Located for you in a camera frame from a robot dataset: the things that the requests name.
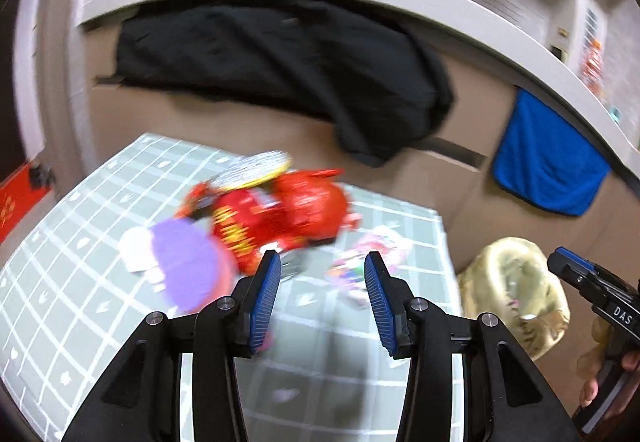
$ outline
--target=grid mat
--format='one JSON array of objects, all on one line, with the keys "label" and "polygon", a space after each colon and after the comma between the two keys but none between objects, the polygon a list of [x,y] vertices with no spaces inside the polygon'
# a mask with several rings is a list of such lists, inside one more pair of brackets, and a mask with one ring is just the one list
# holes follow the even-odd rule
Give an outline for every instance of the grid mat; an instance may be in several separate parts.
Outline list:
[{"label": "grid mat", "polygon": [[[60,440],[82,400],[162,293],[127,272],[117,244],[135,226],[172,216],[198,181],[237,158],[158,135],[141,136],[62,199],[0,271],[0,372],[34,430]],[[244,419],[254,441],[395,440],[408,361],[389,358],[370,309],[347,303],[324,279],[335,257],[364,232],[387,225],[412,240],[398,276],[415,295],[460,314],[440,216],[344,186],[361,229],[310,249],[304,272],[280,285],[270,349],[237,360]],[[462,440],[463,383],[454,356],[451,441]],[[182,440],[193,441],[191,354],[180,389]]]}]

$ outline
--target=black bag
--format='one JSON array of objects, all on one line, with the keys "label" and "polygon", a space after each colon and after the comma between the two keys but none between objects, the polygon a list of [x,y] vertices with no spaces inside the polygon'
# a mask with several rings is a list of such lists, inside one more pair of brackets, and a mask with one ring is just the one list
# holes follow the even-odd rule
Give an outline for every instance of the black bag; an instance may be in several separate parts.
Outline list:
[{"label": "black bag", "polygon": [[433,52],[395,23],[327,0],[143,8],[122,26],[116,74],[329,118],[342,148],[372,167],[436,130],[453,102]]}]

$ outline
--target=white wall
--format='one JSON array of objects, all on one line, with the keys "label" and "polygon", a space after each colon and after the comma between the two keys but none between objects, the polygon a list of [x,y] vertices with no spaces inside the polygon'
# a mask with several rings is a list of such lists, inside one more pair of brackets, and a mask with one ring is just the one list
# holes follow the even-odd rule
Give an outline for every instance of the white wall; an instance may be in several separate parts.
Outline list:
[{"label": "white wall", "polygon": [[[546,37],[546,47],[558,46],[567,53],[566,65],[580,76],[586,14],[591,10],[597,17],[596,39],[604,47],[607,36],[607,0],[552,0],[552,17]],[[558,28],[568,32],[566,37],[559,34]]]},{"label": "white wall", "polygon": [[14,36],[14,99],[27,160],[45,146],[36,82],[36,36],[40,0],[20,0]]},{"label": "white wall", "polygon": [[622,114],[620,128],[640,143],[640,8],[635,0],[616,0],[609,13],[604,48],[603,84],[606,99]]}]

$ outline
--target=finger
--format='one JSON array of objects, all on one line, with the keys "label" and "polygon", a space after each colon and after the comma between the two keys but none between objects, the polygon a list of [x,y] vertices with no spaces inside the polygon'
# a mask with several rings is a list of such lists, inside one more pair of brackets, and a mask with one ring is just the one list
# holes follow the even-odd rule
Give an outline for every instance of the finger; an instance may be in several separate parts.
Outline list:
[{"label": "finger", "polygon": [[638,370],[640,365],[640,352],[628,352],[622,357],[622,367],[626,372],[634,372]]},{"label": "finger", "polygon": [[609,342],[610,332],[611,325],[602,319],[602,317],[598,316],[593,320],[591,324],[591,337],[596,343],[606,345]]},{"label": "finger", "polygon": [[640,372],[636,372],[631,376],[629,382],[626,383],[626,386],[620,391],[620,393],[618,393],[618,396],[613,400],[613,403],[607,410],[603,419],[607,420],[625,411],[626,406],[629,404],[634,394],[636,393],[638,385],[640,385]]},{"label": "finger", "polygon": [[604,361],[605,346],[595,346],[586,354],[582,354],[578,358],[576,364],[576,374],[584,380],[594,378],[602,367]]},{"label": "finger", "polygon": [[580,390],[580,406],[586,408],[598,395],[598,381],[594,378],[587,380]]}]

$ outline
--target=black gripper frame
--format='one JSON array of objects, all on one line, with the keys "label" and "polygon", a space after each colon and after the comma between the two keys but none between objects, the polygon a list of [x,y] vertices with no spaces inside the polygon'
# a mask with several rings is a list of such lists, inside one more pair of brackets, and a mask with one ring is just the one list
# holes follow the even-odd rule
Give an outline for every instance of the black gripper frame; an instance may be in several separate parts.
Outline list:
[{"label": "black gripper frame", "polygon": [[638,289],[605,268],[559,247],[547,262],[550,272],[567,282],[591,303],[591,310],[612,327],[605,360],[598,372],[598,395],[586,407],[579,407],[574,424],[584,436],[606,442],[640,440],[640,392],[636,392],[618,419],[615,429],[601,438],[598,426],[618,393],[635,378],[622,367],[622,357],[640,349],[640,297]]},{"label": "black gripper frame", "polygon": [[63,442],[179,442],[180,365],[193,352],[196,442],[247,442],[234,357],[250,358],[251,312],[271,263],[238,281],[233,301],[198,314],[149,314],[122,345],[84,399]]},{"label": "black gripper frame", "polygon": [[411,357],[396,442],[449,442],[452,354],[463,359],[465,442],[580,440],[558,397],[497,316],[466,319],[418,298],[420,304],[405,281],[389,276],[379,253],[370,256],[394,315],[394,358]]}]

